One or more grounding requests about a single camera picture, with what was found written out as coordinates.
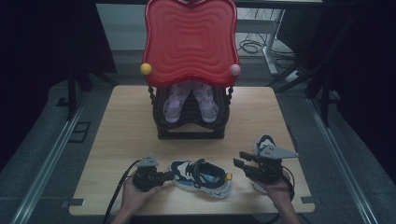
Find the pink object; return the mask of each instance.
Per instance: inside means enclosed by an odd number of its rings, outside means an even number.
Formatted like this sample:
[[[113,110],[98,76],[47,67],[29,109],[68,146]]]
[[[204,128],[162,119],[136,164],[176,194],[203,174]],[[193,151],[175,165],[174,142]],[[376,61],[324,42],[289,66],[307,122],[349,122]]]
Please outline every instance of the pink object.
[[[239,74],[241,73],[241,67],[238,64],[233,64],[230,67],[230,72],[234,76],[239,76]]]
[[[149,0],[148,40],[142,63],[152,87],[169,87],[186,80],[227,88],[237,76],[236,6],[233,0]]]

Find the wooden table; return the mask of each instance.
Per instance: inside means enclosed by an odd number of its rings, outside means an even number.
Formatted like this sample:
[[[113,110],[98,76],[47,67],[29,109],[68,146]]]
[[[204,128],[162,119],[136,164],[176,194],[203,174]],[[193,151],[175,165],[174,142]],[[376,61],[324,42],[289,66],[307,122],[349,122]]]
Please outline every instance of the wooden table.
[[[167,181],[137,215],[275,213],[271,200],[261,196],[244,172],[233,166],[233,158],[239,158],[239,151],[252,152],[253,144],[262,134],[271,135],[277,146],[294,151],[274,92],[265,87],[234,87],[230,107],[224,139],[160,140],[148,87],[115,87],[74,195],[74,199],[84,199],[84,204],[70,206],[70,213],[103,215],[124,171],[132,162],[150,153],[160,163],[159,172],[167,171],[173,160],[204,158],[233,173],[233,189],[228,198],[214,199],[202,191],[181,190]],[[298,159],[285,159],[283,165],[291,169],[295,177],[296,195],[292,202],[295,210],[314,211],[313,203],[302,202],[302,197],[309,198],[311,194]],[[119,208],[120,194],[112,213]]]

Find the pink ball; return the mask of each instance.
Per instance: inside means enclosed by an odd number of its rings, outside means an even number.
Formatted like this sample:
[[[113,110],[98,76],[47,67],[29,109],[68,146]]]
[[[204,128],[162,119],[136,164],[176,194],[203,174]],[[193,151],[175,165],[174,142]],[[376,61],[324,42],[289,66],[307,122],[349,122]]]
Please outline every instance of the pink ball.
[[[230,72],[234,76],[239,76],[239,74],[241,73],[241,67],[238,64],[233,64],[230,67]]]

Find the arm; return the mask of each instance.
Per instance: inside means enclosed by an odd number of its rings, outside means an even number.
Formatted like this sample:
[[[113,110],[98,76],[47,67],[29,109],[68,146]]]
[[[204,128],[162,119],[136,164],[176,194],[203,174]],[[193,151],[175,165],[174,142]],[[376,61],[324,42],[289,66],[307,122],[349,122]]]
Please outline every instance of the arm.
[[[290,178],[287,172],[284,172],[284,175]],[[272,185],[257,183],[267,191],[267,195],[273,201],[283,224],[300,224],[300,220],[291,204],[289,187],[283,180],[280,179]]]
[[[132,178],[125,180],[122,191],[122,202],[120,211],[117,213],[111,224],[126,224],[131,220],[132,215],[139,210],[146,200],[161,188],[156,187],[148,192],[142,192],[132,183]]]

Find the sneaker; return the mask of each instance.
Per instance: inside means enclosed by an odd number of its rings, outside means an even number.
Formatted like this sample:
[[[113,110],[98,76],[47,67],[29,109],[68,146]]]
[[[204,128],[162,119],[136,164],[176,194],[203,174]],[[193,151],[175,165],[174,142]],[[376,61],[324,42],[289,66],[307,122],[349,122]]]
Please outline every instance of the sneaker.
[[[185,81],[172,86],[169,98],[163,104],[163,113],[169,123],[175,123],[180,119],[181,109],[191,91],[191,82]]]
[[[201,116],[204,122],[210,123],[216,120],[218,116],[219,107],[213,101],[213,91],[208,85],[200,82],[193,81],[192,93],[197,99],[199,109],[201,110]]]
[[[262,135],[259,139],[257,139],[256,143],[253,146],[253,151],[255,155],[260,156],[265,146],[275,146],[274,139],[270,135]],[[261,193],[266,194],[267,191],[260,186],[258,183],[252,181],[251,184],[253,188]]]
[[[173,182],[186,191],[202,190],[209,196],[222,199],[231,193],[231,174],[200,159],[193,161],[172,161],[169,170],[175,174]]]

